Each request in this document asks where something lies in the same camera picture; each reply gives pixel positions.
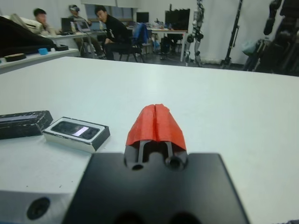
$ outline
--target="man in black jacket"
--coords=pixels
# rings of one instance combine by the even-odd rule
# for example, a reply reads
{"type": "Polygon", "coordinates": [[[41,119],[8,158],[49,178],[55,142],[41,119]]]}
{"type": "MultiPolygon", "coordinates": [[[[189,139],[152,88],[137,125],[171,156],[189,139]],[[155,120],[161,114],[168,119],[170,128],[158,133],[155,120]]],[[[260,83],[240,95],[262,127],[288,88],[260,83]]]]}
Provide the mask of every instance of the man in black jacket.
{"type": "Polygon", "coordinates": [[[95,14],[101,22],[106,24],[107,38],[105,40],[105,52],[108,60],[114,60],[113,52],[128,49],[131,44],[130,31],[118,19],[107,14],[104,6],[96,6],[95,14]]]}

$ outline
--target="computer monitor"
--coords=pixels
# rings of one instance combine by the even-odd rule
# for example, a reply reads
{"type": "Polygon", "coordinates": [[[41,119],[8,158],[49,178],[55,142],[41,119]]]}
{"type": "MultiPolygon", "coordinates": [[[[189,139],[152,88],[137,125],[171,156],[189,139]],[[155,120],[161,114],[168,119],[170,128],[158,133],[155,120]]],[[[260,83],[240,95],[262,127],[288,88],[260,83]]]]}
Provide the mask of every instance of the computer monitor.
{"type": "Polygon", "coordinates": [[[165,23],[173,29],[187,30],[189,26],[190,9],[165,11],[165,23]]]}
{"type": "Polygon", "coordinates": [[[149,13],[137,13],[137,22],[149,22],[149,13]]]}
{"type": "Polygon", "coordinates": [[[90,28],[86,21],[77,21],[77,28],[80,32],[90,31],[90,28]]]}
{"type": "Polygon", "coordinates": [[[63,33],[72,32],[71,22],[74,22],[73,18],[61,18],[61,29],[63,33]]]}

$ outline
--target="black stand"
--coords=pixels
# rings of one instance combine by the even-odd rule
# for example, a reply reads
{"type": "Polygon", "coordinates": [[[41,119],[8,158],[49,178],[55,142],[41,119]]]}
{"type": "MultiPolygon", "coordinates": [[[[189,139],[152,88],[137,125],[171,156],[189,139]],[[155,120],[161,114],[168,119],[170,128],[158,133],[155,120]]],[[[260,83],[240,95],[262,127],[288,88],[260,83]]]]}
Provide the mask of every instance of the black stand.
{"type": "Polygon", "coordinates": [[[222,60],[222,62],[221,62],[221,68],[222,69],[228,68],[231,64],[231,61],[232,61],[232,59],[230,57],[230,52],[232,51],[232,48],[235,47],[235,42],[237,40],[237,36],[238,36],[239,28],[240,28],[238,23],[239,23],[239,19],[240,19],[242,3],[243,3],[243,0],[240,0],[237,16],[235,17],[235,24],[234,24],[234,28],[233,28],[233,31],[232,31],[232,36],[231,36],[230,42],[229,42],[228,52],[226,54],[225,59],[222,60]]]}

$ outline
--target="dark hair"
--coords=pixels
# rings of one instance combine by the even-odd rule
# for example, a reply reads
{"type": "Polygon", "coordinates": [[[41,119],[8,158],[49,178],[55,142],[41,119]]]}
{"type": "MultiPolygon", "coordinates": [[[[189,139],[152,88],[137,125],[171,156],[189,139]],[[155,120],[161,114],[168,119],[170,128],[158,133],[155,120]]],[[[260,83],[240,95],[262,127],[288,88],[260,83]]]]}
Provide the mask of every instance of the dark hair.
{"type": "Polygon", "coordinates": [[[107,12],[105,6],[95,6],[94,13],[97,14],[98,11],[107,12]]]}
{"type": "Polygon", "coordinates": [[[41,8],[36,8],[34,11],[33,11],[33,14],[34,16],[37,16],[39,14],[47,14],[45,10],[42,10],[41,8]]]}

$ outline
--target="smartphone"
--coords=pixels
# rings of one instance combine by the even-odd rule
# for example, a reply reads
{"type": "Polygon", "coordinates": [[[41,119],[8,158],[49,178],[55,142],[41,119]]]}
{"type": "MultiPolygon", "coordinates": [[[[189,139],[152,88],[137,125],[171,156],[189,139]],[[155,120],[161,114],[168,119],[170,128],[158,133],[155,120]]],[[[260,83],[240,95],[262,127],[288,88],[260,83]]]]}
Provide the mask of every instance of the smartphone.
{"type": "Polygon", "coordinates": [[[59,122],[57,125],[52,127],[51,130],[86,140],[92,139],[100,131],[94,127],[78,125],[67,121],[59,122]]]}

